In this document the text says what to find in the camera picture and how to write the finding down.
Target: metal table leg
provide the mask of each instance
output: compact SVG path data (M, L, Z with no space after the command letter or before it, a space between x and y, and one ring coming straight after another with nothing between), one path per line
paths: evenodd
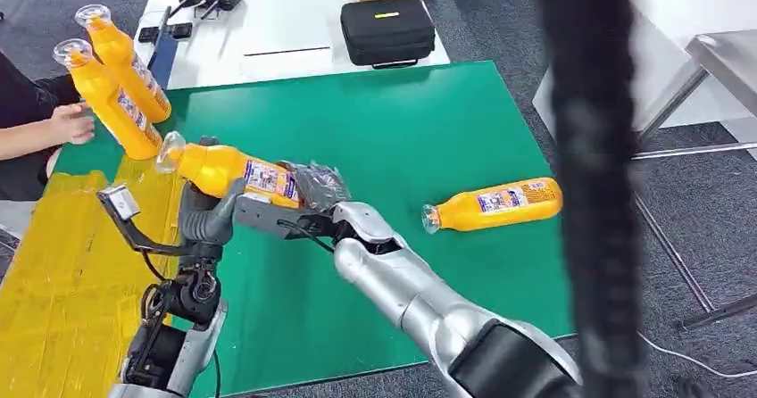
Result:
M693 62L688 62L684 65L678 74L676 74L671 85L668 86L668 88L671 86L678 86L678 88L674 88L676 91L673 93L673 96L667 99L662 107L656 109L659 112L655 113L652 119L642 128L638 136L639 143L643 144L648 141L654 132L662 126L662 123L702 84L708 75L708 72L701 65L694 64Z
M650 151L638 153L633 160L663 159L680 155L724 153L726 151L751 150L757 148L757 142L735 142L733 144L695 146L693 148L676 148L674 150Z
M668 237L665 236L665 233L662 231L660 224L658 224L657 220L654 219L654 216L652 216L652 213L649 211L649 208L646 207L644 201L641 199L641 197L639 197L639 195L634 195L634 202L636 203L636 207L646 220L649 229L652 230L654 236L657 237L657 240L660 241L662 248L670 258L673 266L675 266L678 274L681 275L681 278L683 278L684 282L686 282L688 289L691 290L691 292L694 294L696 301L699 302L699 305L702 306L702 309L704 309L704 311L714 311L715 306L712 305L710 297L708 297L704 290L702 290L699 282L696 281L696 278L694 278L691 270L689 270L686 266L686 263L684 262L683 258L681 258L680 253L676 251L676 247L673 246L673 243L671 243Z
M757 307L757 294L746 296L741 300L727 304L715 311L707 311L701 315L694 315L690 318L686 318L680 322L680 326L685 331L691 331L693 329L710 325L713 322L736 316L737 314L753 309L754 307Z

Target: gray carpet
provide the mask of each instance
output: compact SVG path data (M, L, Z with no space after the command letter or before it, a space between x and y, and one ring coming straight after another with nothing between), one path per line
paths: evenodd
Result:
M8 19L0 23L0 46L30 77L46 77L62 71L50 59L55 43L82 35L82 30L71 19L80 5L109 4L119 25L133 31L145 1L0 0L0 11L6 12ZM427 0L426 3L454 62L490 59L496 63L535 138L552 160L553 142L530 104L547 63L537 1ZM650 148L729 141L732 138L720 125L708 124L664 129ZM757 247L757 231L752 227L757 212L755 174L757 162L746 153L679 157L638 164L639 184L650 209L716 304L757 291L757 274L752 267ZM642 274L647 336L657 344L687 353L720 370L757 368L754 327L757 311L695 332L678 332L675 322L697 313L699 307L672 269L665 252L646 229L644 251ZM562 344L569 352L575 351L572 340ZM757 396L757 377L721 379L658 352L649 352L645 396L675 396L672 379L676 376L701 379L719 398ZM266 395L446 396L438 375L428 365Z

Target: human hand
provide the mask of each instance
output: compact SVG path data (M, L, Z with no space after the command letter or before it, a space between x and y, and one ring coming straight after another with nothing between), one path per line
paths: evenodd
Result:
M80 145L95 137L95 119L82 115L87 104L63 105L53 110L47 120L52 138L57 145L70 142Z

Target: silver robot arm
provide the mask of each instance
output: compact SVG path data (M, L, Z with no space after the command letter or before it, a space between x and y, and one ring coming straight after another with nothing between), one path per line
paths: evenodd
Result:
M573 359L527 322L457 294L366 203L342 202L334 263L439 369L455 397L577 396Z
M160 282L145 290L142 320L108 398L189 396L213 356L228 312L227 302L220 298L216 268L232 236L234 203L243 191L244 183L235 182L219 200L185 185L179 209L183 242L177 246L156 243L139 231L133 221L139 208L125 186L98 192L116 228L133 250L143 254ZM164 278L149 263L148 253L179 257L176 277ZM189 321L192 327L165 325L167 315Z

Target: white cable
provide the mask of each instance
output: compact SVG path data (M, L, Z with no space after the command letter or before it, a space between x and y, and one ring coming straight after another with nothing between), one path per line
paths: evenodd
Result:
M196 8L196 7L199 7L199 6L205 5L205 2L207 2L207 0L202 0L202 1L200 1L199 3L197 3L197 4L194 4L194 5L190 5L189 7L184 7L184 8Z
M721 372L717 371L716 369L713 369L713 368L705 365L703 362L697 361L694 358L692 358L690 356L687 356L687 355L685 355L683 353L673 352L673 351L670 351L668 349L662 348L662 347L658 346L657 344L652 343L652 341L650 339L646 338L643 334L641 334L641 333L638 333L638 334L641 336L641 338L644 339L644 341L647 344L649 344L650 346L652 346L652 348L654 350L660 351L662 353L667 353L668 355L678 356L679 358L683 358L684 360L687 360L689 362L693 362L694 364L702 367L703 369L706 369L707 371L710 371L712 374L714 374L716 376L725 377L725 378L739 378L739 377L753 376L753 375L757 374L757 369L754 370L754 371L745 371L743 373L736 373L736 374L721 373Z

